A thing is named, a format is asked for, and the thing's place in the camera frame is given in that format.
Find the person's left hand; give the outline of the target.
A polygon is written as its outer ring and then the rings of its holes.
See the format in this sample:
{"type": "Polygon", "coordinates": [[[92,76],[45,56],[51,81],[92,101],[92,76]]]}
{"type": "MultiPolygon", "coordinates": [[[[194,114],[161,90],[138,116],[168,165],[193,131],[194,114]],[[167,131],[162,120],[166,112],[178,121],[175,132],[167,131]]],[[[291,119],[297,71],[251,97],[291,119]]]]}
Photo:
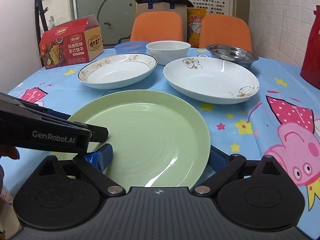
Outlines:
{"type": "MultiPolygon", "coordinates": [[[[16,147],[0,145],[0,156],[9,157],[10,159],[19,160],[20,154],[16,147]]],[[[0,191],[3,188],[4,170],[0,165],[0,191]]]]}

